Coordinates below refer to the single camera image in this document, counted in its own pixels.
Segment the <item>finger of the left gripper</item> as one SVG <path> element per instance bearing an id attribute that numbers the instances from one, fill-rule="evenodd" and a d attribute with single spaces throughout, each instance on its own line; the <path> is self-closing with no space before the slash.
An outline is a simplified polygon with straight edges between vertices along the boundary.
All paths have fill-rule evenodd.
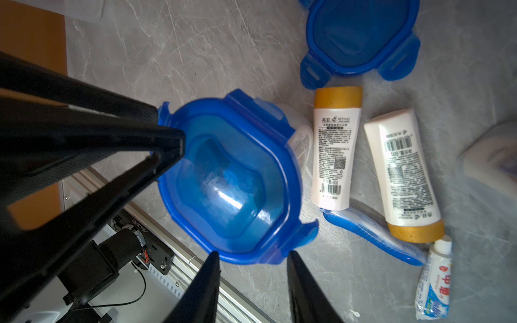
<path id="1" fill-rule="evenodd" d="M 185 148 L 178 129 L 2 99 L 1 309 L 27 307 Z M 9 206 L 55 182 L 72 201 L 24 229 Z"/>
<path id="2" fill-rule="evenodd" d="M 1 53 L 1 88 L 134 121 L 157 123 L 146 104 Z"/>

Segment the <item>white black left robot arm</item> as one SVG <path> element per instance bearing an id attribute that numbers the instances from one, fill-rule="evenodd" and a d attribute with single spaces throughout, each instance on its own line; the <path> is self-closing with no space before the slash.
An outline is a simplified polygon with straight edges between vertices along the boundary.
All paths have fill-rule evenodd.
<path id="1" fill-rule="evenodd" d="M 1 55 L 1 87 L 47 100 L 1 99 L 1 321 L 11 322 L 54 279 L 68 305 L 85 304 L 143 249 L 122 231 L 108 246 L 94 236 L 185 154 L 182 130 L 160 126 L 149 104 Z M 135 167 L 55 219 L 24 230 L 13 203 L 117 152 L 148 152 Z"/>

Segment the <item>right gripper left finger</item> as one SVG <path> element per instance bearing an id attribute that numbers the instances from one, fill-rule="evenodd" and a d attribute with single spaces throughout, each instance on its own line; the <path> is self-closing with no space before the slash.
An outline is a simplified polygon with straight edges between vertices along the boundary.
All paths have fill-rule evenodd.
<path id="1" fill-rule="evenodd" d="M 164 322 L 216 322 L 220 273 L 219 253 L 211 252 Z"/>

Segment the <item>clear plastic container back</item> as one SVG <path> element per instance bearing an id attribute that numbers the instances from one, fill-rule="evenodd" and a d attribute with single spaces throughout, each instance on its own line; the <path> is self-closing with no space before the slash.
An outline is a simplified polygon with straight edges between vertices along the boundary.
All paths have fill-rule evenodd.
<path id="1" fill-rule="evenodd" d="M 312 171 L 314 131 L 312 122 L 302 113 L 286 104 L 271 103 L 258 98 L 254 102 L 279 121 L 286 121 L 294 129 L 288 143 L 302 172 Z"/>

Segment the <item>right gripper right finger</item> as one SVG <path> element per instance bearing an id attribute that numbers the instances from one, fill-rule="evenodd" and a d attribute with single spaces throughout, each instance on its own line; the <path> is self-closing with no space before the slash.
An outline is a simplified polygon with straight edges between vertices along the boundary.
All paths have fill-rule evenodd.
<path id="1" fill-rule="evenodd" d="M 292 322 L 343 322 L 294 250 L 288 254 L 287 273 Z"/>

